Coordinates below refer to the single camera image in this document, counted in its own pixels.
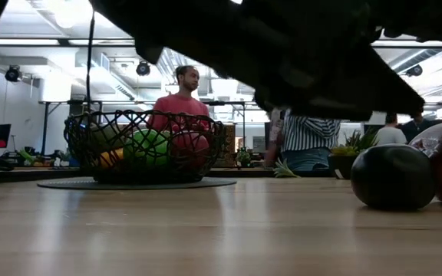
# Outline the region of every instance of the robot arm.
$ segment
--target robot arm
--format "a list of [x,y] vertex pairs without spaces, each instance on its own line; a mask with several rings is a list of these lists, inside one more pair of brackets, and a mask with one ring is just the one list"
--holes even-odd
[[[7,0],[0,0],[0,14]],[[442,41],[442,0],[91,0],[155,64],[172,48],[310,117],[368,120],[424,100],[372,49],[382,33]]]

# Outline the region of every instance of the blue jeans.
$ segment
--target blue jeans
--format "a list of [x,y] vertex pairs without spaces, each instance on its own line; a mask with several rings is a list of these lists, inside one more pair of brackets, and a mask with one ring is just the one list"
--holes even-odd
[[287,160],[289,169],[294,172],[311,172],[315,168],[328,168],[329,155],[330,150],[326,148],[282,152],[282,158]]

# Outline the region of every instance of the security camera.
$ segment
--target security camera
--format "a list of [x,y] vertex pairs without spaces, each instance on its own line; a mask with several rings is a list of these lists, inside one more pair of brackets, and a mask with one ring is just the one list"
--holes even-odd
[[418,77],[422,75],[422,67],[420,65],[415,65],[414,67],[405,71],[408,77]]
[[150,65],[146,61],[140,61],[139,65],[137,65],[136,73],[140,76],[147,76],[150,72]]
[[23,79],[20,67],[18,65],[10,65],[9,69],[6,71],[5,79],[12,83],[20,82]]

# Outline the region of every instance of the yellow fruit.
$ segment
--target yellow fruit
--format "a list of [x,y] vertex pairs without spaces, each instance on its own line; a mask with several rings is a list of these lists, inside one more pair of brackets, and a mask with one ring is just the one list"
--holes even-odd
[[122,159],[124,159],[124,149],[116,149],[110,153],[102,153],[98,162],[103,169],[109,169]]

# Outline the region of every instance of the white shirt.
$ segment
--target white shirt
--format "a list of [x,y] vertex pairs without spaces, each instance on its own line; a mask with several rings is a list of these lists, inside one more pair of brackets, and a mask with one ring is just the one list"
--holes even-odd
[[376,141],[378,142],[378,145],[391,143],[406,144],[407,138],[405,138],[402,130],[392,126],[385,126],[376,133]]

